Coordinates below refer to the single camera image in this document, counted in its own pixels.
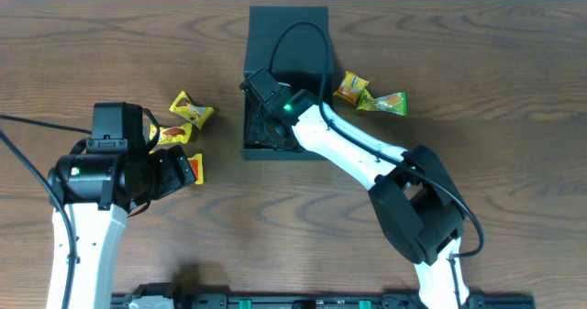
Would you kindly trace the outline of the yellow orange snack packet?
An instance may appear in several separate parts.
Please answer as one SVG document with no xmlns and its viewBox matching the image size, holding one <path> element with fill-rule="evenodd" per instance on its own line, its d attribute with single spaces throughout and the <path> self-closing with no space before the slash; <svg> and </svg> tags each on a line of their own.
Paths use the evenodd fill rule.
<svg viewBox="0 0 587 309">
<path fill-rule="evenodd" d="M 192 168 L 192 171 L 195 176 L 195 184 L 203 184 L 204 183 L 204 168 L 203 168 L 203 155 L 201 153 L 197 153 L 191 158 L 188 159 L 188 162 Z"/>
</svg>

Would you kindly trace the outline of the green yellow snack packet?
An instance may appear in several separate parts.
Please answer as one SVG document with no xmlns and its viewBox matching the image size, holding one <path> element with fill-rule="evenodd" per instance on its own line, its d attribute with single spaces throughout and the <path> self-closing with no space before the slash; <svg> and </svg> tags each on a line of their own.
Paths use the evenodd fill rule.
<svg viewBox="0 0 587 309">
<path fill-rule="evenodd" d="M 406 116 L 407 99 L 405 92 L 388 94 L 375 98 L 367 89 L 364 89 L 357 102 L 356 109 L 372 112 L 387 112 L 399 116 Z"/>
</svg>

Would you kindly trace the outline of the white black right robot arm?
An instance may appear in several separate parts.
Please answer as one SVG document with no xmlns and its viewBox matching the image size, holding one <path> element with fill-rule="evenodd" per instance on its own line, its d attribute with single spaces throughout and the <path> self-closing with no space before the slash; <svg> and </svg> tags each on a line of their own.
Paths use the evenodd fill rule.
<svg viewBox="0 0 587 309">
<path fill-rule="evenodd" d="M 432 150 L 374 138 L 306 90 L 292 94 L 279 85 L 266 94 L 243 93 L 277 134 L 330 160 L 367 190 L 383 234 L 415 266 L 424 307 L 467 304 L 460 244 L 464 221 L 476 218 Z"/>
</svg>

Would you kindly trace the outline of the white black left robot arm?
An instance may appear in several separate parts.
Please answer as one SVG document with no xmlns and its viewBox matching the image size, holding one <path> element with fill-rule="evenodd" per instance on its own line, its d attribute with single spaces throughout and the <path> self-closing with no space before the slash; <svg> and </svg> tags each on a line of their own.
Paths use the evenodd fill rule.
<svg viewBox="0 0 587 309">
<path fill-rule="evenodd" d="M 179 145 L 149 152 L 100 149 L 88 143 L 50 171 L 59 205 L 53 213 L 54 250 L 47 306 L 107 308 L 127 220 L 154 201 L 193 184 Z"/>
</svg>

